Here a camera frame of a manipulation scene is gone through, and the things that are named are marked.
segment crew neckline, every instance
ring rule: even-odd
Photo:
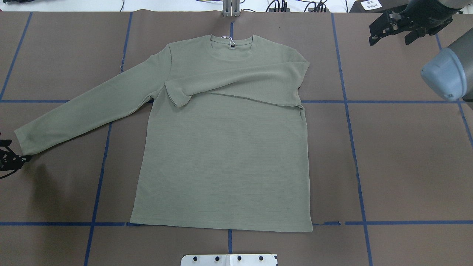
[[[252,56],[253,51],[256,47],[256,43],[258,40],[258,36],[252,35],[251,37],[243,40],[233,40],[235,42],[235,45],[246,45],[246,44],[251,44],[250,49],[243,55],[232,55],[231,50],[228,51],[228,53],[222,53],[216,51],[212,47],[212,42],[220,43],[220,44],[229,44],[230,40],[229,39],[223,39],[221,37],[215,36],[213,34],[207,35],[207,38],[205,38],[206,45],[205,47],[207,48],[207,51],[209,54],[217,59],[221,60],[231,60],[231,61],[238,61],[238,60],[244,60]]]

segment white bracket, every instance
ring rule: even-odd
[[[239,17],[240,16],[240,0],[223,0],[223,16]]]
[[[186,255],[181,266],[277,266],[273,254]]]

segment green long-sleeve shirt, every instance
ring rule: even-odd
[[[309,63],[253,35],[213,35],[161,52],[15,130],[36,154],[154,99],[131,222],[311,231],[307,124],[298,87]]]

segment extended sleeve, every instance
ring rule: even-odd
[[[170,70],[171,51],[166,46],[141,64],[18,128],[15,134],[23,154],[39,153],[132,114],[157,97]]]

